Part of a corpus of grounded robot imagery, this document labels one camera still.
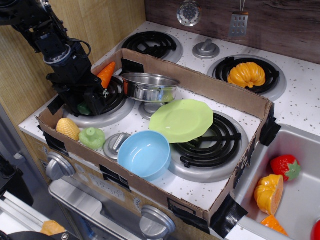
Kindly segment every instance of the orange carrot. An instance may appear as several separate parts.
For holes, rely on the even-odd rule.
[[[270,215],[266,217],[264,220],[261,222],[262,225],[267,226],[268,228],[271,228],[281,234],[284,234],[286,236],[289,236],[285,229],[280,225],[279,221],[275,218],[274,215]]]
[[[116,63],[113,61],[98,74],[98,77],[102,80],[101,85],[103,88],[106,89],[108,87],[111,77],[114,74],[115,67]]]

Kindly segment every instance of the sink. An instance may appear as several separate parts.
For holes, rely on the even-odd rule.
[[[320,136],[280,124],[281,129],[270,146],[260,142],[234,190],[235,201],[248,211],[239,225],[267,240],[308,240],[320,218]],[[276,219],[290,238],[260,224],[268,215],[259,210],[253,197],[258,181],[273,174],[269,161],[281,155],[293,155],[300,162],[298,178],[284,182]]]

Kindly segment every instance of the wooden wall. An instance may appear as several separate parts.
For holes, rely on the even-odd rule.
[[[144,0],[50,0],[68,36],[91,45],[95,63],[146,21]],[[56,95],[46,76],[53,70],[11,26],[0,26],[0,104],[31,156],[34,143],[19,124]]]
[[[202,18],[194,27],[178,22],[182,2],[145,0],[147,21],[320,64],[320,0],[246,0],[245,37],[228,37],[240,0],[196,0]]]

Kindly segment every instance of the oven handle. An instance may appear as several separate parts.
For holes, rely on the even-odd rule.
[[[63,179],[53,181],[49,186],[49,193],[67,208],[118,239],[142,240],[110,219],[102,216],[103,205],[99,200]]]

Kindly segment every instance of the stainless steel pot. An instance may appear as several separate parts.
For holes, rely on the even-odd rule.
[[[129,98],[149,103],[169,103],[176,97],[180,81],[157,74],[124,73],[124,94]]]

